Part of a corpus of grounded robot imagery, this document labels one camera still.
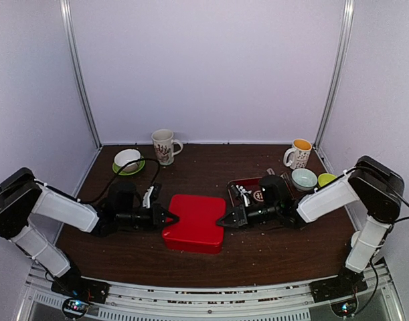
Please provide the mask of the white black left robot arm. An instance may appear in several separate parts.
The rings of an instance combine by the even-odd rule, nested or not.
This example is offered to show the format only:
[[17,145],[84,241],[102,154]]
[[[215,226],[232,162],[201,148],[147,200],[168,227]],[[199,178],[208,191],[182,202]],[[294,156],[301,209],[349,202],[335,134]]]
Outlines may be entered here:
[[179,222],[179,217],[158,202],[161,185],[152,182],[141,195],[130,181],[111,179],[99,196],[83,201],[35,178],[21,168],[0,183],[0,237],[14,243],[38,262],[52,278],[52,291],[74,298],[96,299],[106,283],[86,280],[67,253],[40,231],[38,219],[97,237],[120,230],[154,231]]

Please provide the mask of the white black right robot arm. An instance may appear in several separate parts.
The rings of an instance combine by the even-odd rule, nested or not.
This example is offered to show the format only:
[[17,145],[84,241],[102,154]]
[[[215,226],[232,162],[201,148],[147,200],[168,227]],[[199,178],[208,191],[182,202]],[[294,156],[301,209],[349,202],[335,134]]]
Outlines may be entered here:
[[324,187],[295,197],[286,179],[266,175],[259,179],[262,202],[252,203],[247,192],[231,184],[239,200],[217,225],[239,229],[264,221],[278,221],[283,227],[301,229],[320,217],[360,202],[367,209],[367,219],[351,237],[351,250],[337,276],[311,282],[315,301],[329,300],[364,291],[364,269],[383,246],[386,236],[399,218],[404,192],[403,178],[370,156],[362,156],[355,166]]

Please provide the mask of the red tin lid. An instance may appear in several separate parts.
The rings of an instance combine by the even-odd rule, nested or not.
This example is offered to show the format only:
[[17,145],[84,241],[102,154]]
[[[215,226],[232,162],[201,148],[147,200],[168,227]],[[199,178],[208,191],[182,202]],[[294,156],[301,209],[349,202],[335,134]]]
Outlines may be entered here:
[[226,201],[220,197],[177,194],[171,198],[169,211],[179,216],[175,225],[164,228],[161,233],[171,235],[219,235],[224,228],[216,221],[226,213]]

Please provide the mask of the red tin box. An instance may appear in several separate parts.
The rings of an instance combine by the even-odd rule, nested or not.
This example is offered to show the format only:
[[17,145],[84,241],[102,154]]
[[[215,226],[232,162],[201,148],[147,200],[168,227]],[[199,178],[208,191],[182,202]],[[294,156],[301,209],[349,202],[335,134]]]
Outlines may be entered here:
[[224,234],[214,236],[184,236],[163,233],[162,237],[165,246],[171,250],[202,254],[218,254],[222,250]]

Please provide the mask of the metal serving tongs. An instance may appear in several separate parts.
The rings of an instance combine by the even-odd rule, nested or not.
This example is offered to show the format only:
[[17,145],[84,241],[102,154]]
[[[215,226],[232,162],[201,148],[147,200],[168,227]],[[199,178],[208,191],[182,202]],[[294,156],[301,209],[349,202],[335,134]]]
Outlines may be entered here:
[[284,179],[285,181],[291,180],[291,174],[288,172],[277,173],[274,169],[266,169],[266,178],[270,182],[279,181]]

